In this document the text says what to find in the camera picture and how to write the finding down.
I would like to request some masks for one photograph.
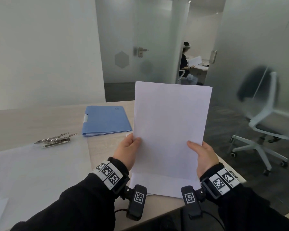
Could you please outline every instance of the hand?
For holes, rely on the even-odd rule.
[[[133,133],[126,136],[113,154],[113,158],[120,160],[127,167],[128,171],[131,170],[135,163],[136,152],[141,144],[141,138],[133,139]]]
[[[200,178],[213,165],[219,163],[219,159],[213,148],[206,142],[202,142],[202,146],[200,146],[197,143],[187,141],[187,146],[198,154],[198,178]]]

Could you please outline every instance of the hexagon decal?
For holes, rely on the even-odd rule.
[[[122,69],[127,67],[129,65],[129,56],[123,51],[117,53],[115,55],[115,64]]]

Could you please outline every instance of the ceiling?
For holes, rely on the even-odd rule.
[[[190,0],[191,7],[203,7],[204,9],[223,12],[226,0]]]

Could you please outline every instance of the binder clip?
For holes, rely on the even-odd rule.
[[[77,135],[77,133],[76,133],[76,134],[71,134],[69,136],[62,137],[62,136],[67,135],[67,134],[68,134],[68,132],[64,133],[64,134],[61,134],[59,136],[55,136],[55,137],[39,140],[39,141],[35,142],[34,144],[46,143],[46,145],[43,145],[44,148],[53,147],[53,146],[56,146],[56,145],[59,145],[59,144],[68,143],[68,142],[70,142],[70,137],[72,137],[74,135]]]

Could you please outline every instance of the cable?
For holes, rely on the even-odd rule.
[[[118,209],[118,210],[115,211],[115,213],[116,213],[116,212],[119,212],[119,211],[126,211],[126,212],[127,212],[127,209],[125,209],[125,208]]]
[[[224,228],[224,226],[222,225],[222,223],[219,221],[219,219],[217,219],[215,216],[213,216],[211,213],[208,213],[208,212],[206,212],[206,211],[202,211],[203,213],[205,213],[205,214],[208,214],[208,215],[210,215],[210,216],[212,216],[214,219],[216,219],[218,222],[219,222],[219,224],[221,225],[221,227],[223,228],[223,230],[224,231],[226,231],[226,229]]]

